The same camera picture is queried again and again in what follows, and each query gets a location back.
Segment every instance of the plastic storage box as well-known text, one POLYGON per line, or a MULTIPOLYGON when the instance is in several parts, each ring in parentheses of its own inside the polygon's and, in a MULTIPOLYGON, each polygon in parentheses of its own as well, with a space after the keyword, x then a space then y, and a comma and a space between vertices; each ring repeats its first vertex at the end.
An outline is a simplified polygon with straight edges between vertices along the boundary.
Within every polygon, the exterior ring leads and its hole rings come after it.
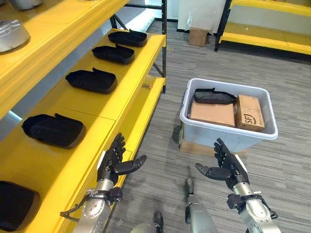
POLYGON ((276 139, 278 135, 276 120, 268 91, 252 86, 204 79, 191 79, 187 84, 180 112, 180 119, 184 123, 184 139, 187 142, 213 147, 216 139, 220 137, 228 146, 229 150, 234 152, 249 148, 263 139, 276 139), (188 119, 187 114, 191 108, 191 99, 195 90, 197 88, 214 87, 216 88, 216 91, 225 91, 235 96, 241 94, 257 97, 260 102, 265 129, 261 132, 253 132, 188 119))

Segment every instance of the robotic arm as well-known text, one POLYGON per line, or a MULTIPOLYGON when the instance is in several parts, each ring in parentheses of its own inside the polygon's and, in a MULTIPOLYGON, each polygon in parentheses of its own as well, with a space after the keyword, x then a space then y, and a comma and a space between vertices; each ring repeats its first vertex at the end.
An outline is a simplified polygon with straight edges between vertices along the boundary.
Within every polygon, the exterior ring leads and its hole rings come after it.
POLYGON ((119 175, 130 174, 137 171, 146 161, 143 155, 134 161, 122 162, 125 152, 125 142, 122 134, 118 134, 97 170, 97 184, 94 189, 87 190, 82 201, 74 208, 61 212, 61 216, 78 222, 74 233, 98 233, 103 232, 105 223, 109 218, 110 206, 114 202, 121 201, 122 191, 114 187, 119 175), (70 214, 83 206, 80 219, 71 217, 70 214))
POLYGON ((224 142, 218 138, 214 143, 215 157, 219 167, 207 167, 196 164, 195 167, 206 177, 225 181, 233 191, 228 195, 227 204, 230 209, 237 209, 242 221, 247 225, 246 233, 281 233, 272 222, 277 218, 261 192, 254 192, 250 187, 247 170, 239 156, 230 153, 224 142))

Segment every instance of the black shelf frame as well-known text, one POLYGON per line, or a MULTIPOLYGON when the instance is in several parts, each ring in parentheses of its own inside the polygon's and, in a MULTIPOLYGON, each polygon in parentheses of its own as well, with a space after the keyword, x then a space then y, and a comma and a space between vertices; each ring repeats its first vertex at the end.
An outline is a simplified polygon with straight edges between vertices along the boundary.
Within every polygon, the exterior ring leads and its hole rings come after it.
POLYGON ((229 18, 230 11, 231 11, 231 9, 230 9, 231 2, 232 2, 232 0, 226 0, 225 1, 224 11, 222 14, 222 18, 220 19, 220 23, 219 23, 219 27, 218 27, 217 35, 216 35, 215 52, 218 51, 220 37, 223 35, 223 33, 225 31, 225 26, 228 22, 228 18, 229 18))
MULTIPOLYGON (((160 6, 157 5, 140 5, 140 4, 126 4, 125 6, 127 7, 136 7, 136 8, 145 8, 145 9, 154 9, 154 10, 161 10, 162 11, 162 34, 166 35, 167 34, 167 0, 162 0, 162 3, 160 6)), ((112 28, 118 28, 117 22, 123 27, 125 30, 127 30, 125 24, 119 19, 119 17, 114 14, 110 18, 110 23, 112 28)), ((162 70, 159 68, 159 66, 154 63, 153 64, 154 68, 159 72, 161 77, 166 79, 166 42, 165 46, 162 48, 162 70)), ((166 82, 165 85, 163 86, 162 92, 166 92, 166 82)))

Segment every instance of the yellow metal shelf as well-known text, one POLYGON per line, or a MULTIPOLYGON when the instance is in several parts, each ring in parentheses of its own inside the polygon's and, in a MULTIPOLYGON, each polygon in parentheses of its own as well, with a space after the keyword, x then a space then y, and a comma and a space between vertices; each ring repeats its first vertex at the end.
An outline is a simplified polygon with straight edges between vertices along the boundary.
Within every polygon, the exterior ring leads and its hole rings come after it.
MULTIPOLYGON (((103 37, 96 47, 103 45, 114 46, 107 35, 103 37)), ((149 33, 148 42, 144 47, 129 47, 135 50, 135 60, 129 65, 120 65, 95 58, 92 51, 89 51, 70 72, 80 69, 92 70, 95 67, 96 69, 114 73, 118 80, 116 89, 109 95, 97 94, 73 88, 63 78, 43 99, 41 104, 67 108, 116 120, 117 122, 122 121, 164 45, 165 35, 149 33)))
POLYGON ((233 0, 230 7, 234 5, 270 9, 311 17, 311 2, 309 0, 302 1, 301 4, 275 0, 233 0))
POLYGON ((69 209, 83 195, 79 192, 92 179, 91 171, 115 124, 103 117, 47 106, 37 106, 31 116, 54 113, 80 120, 86 126, 86 136, 75 148, 40 143, 28 137, 21 124, 0 143, 1 179, 36 190, 41 197, 35 219, 23 231, 27 233, 60 232, 62 224, 68 224, 60 211, 69 209))
MULTIPOLYGON (((22 232, 63 233, 72 228, 59 214, 94 186, 100 154, 118 132, 126 138, 124 161, 133 159, 165 83, 164 78, 147 76, 165 41, 164 35, 148 34, 143 48, 133 48, 136 58, 129 65, 97 59, 90 51, 72 71, 96 67, 112 72, 118 79, 116 89, 109 95, 96 94, 74 88, 63 78, 36 105, 30 116, 59 113, 85 124, 86 137, 77 147, 66 150, 40 143, 26 136, 21 124, 1 141, 1 179, 36 190, 42 198, 35 219, 22 232), (154 86, 141 88, 143 83, 154 86)), ((112 43, 105 36, 100 45, 112 43)), ((124 179, 120 177, 117 185, 121 186, 124 179)))
POLYGON ((228 22, 222 40, 311 55, 311 36, 228 22))
MULTIPOLYGON (((131 151, 130 157, 124 157, 124 161, 134 159, 149 120, 160 97, 165 79, 148 76, 144 83, 152 83, 152 89, 142 88, 140 90, 120 127, 120 132, 123 134, 126 142, 125 148, 127 151, 131 151)), ((121 187, 125 177, 126 176, 120 176, 116 186, 121 187)))
POLYGON ((0 54, 0 118, 60 61, 129 0, 47 0, 19 12, 0 6, 1 20, 19 19, 29 42, 0 54))

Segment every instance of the cardboard box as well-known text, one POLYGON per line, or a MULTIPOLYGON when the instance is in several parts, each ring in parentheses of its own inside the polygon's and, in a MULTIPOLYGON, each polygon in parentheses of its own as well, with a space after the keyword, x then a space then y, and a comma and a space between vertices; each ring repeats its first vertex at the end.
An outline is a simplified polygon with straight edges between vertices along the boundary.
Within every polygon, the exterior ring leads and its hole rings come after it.
POLYGON ((179 151, 187 154, 200 154, 211 157, 214 157, 215 154, 214 148, 192 142, 186 142, 184 138, 182 138, 179 143, 179 151))
POLYGON ((193 101, 191 120, 234 127, 233 104, 204 104, 193 101))
POLYGON ((204 47, 208 31, 205 29, 190 28, 189 44, 204 47))
POLYGON ((264 129, 264 120, 259 100, 255 97, 239 95, 235 114, 237 128, 259 132, 264 129))

